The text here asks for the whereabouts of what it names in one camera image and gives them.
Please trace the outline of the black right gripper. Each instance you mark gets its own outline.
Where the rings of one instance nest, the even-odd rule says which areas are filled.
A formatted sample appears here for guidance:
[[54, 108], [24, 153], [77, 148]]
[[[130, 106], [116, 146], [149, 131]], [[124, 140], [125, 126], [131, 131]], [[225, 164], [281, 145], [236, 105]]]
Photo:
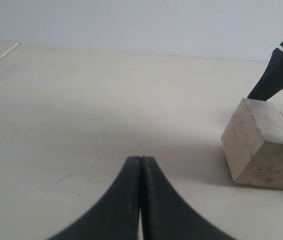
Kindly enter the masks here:
[[247, 98], [267, 101], [281, 90], [283, 90], [283, 51], [276, 48], [271, 54], [263, 75]]

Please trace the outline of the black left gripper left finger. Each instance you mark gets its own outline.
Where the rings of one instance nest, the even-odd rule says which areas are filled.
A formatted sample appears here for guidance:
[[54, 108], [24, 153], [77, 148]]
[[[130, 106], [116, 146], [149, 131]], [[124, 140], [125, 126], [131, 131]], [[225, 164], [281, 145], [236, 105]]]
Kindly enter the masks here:
[[137, 240], [141, 158], [128, 157], [104, 195], [51, 240]]

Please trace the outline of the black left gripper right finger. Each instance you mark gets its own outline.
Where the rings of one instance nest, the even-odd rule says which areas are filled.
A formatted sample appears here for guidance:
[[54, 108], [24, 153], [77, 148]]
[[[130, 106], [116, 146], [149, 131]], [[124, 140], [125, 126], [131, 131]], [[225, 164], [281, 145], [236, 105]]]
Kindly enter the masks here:
[[141, 158], [140, 210], [145, 240], [230, 240], [193, 210], [168, 181], [156, 159]]

